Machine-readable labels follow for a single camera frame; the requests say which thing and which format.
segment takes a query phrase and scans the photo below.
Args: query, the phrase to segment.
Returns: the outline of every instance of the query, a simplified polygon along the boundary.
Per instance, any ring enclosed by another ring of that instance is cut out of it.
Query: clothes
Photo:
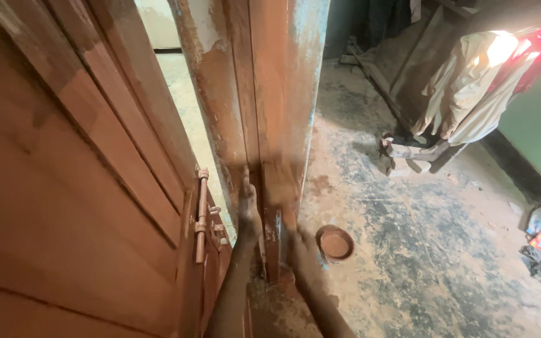
[[[514,35],[504,31],[461,37],[450,57],[423,90],[425,96],[431,97],[427,110],[411,132],[420,135],[433,121],[432,134],[442,127],[440,136],[449,139],[482,99],[500,66],[517,46]]]
[[[424,95],[427,111],[411,129],[419,135],[433,120],[432,134],[457,146],[492,132],[514,94],[541,74],[541,29],[520,40],[504,31],[463,36],[433,75]]]
[[[410,22],[421,20],[421,0],[410,0]]]
[[[541,282],[541,252],[526,245],[521,249],[521,253],[525,256],[521,257],[521,260],[530,271],[531,276]]]
[[[410,0],[369,0],[368,36],[371,47],[398,36],[410,26]]]
[[[515,50],[513,55],[511,55],[511,57],[500,68],[496,78],[492,81],[490,88],[487,90],[491,91],[499,85],[500,81],[502,81],[502,79],[510,71],[510,67],[514,63],[515,58],[524,53],[532,51],[537,51],[540,53],[540,55],[538,55],[538,57],[534,60],[527,72],[523,74],[515,88],[514,93],[524,93],[529,90],[533,82],[536,81],[536,79],[541,75],[541,29],[519,37],[519,46],[517,47],[517,50]]]
[[[469,116],[452,133],[448,142],[453,146],[475,142],[496,129],[500,115],[506,110],[508,100],[513,95],[519,79],[538,55],[538,52],[531,52],[519,57],[512,67],[512,71],[507,74],[498,87],[481,99]]]

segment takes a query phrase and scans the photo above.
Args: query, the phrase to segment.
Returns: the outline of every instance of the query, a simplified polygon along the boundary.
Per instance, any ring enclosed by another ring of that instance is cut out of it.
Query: forearm
[[[237,240],[204,338],[241,337],[255,241]]]
[[[342,314],[320,287],[298,286],[312,317],[324,338],[355,338]]]

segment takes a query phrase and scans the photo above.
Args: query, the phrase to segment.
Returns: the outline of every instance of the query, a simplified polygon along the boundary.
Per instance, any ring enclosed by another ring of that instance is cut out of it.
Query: metal latch
[[[208,178],[209,172],[207,168],[203,168],[198,172],[200,179],[199,186],[199,206],[198,206],[198,221],[195,223],[195,234],[197,236],[197,246],[195,252],[195,263],[202,264],[204,262],[204,243],[206,240],[206,216],[217,215],[221,212],[221,208],[218,206],[209,207],[208,196]],[[210,220],[210,239],[216,250],[221,250],[221,245],[228,244],[224,234],[217,236],[216,232],[226,233],[225,226],[222,224],[215,224],[213,220]]]

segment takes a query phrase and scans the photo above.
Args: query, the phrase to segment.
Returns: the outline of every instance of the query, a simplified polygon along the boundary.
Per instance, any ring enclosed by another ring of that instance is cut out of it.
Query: white cloth
[[[421,20],[421,0],[410,0],[410,23]]]
[[[505,79],[484,96],[452,133],[448,142],[453,146],[475,142],[496,129],[500,115],[506,110],[508,100],[513,95],[517,83],[538,55],[539,52],[533,52],[519,57]]]
[[[494,77],[517,48],[519,41],[504,31],[461,37],[450,57],[433,75],[423,94],[430,96],[425,113],[411,128],[422,134],[433,121],[432,134],[449,139],[463,119],[479,103]]]

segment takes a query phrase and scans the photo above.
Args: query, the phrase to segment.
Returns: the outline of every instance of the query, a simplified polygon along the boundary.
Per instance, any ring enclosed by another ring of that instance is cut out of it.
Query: dirty floor
[[[236,239],[235,229],[227,212],[227,204],[222,194],[222,187],[214,164],[210,142],[208,142],[206,127],[199,112],[199,105],[195,97],[195,90],[185,57],[183,54],[156,54],[156,58],[162,68],[170,94],[173,96],[174,104],[177,106],[178,114],[187,132],[195,158],[200,167],[206,167],[210,172],[208,188],[212,198],[214,198],[214,203],[222,209],[222,222],[227,228],[230,241],[234,243]]]
[[[386,177],[378,140],[394,127],[366,79],[323,64],[299,220],[354,238],[325,267],[345,320],[358,337],[541,337],[541,283],[518,253],[531,206],[479,143],[438,174]],[[261,280],[250,294],[254,337],[320,337],[301,300]]]

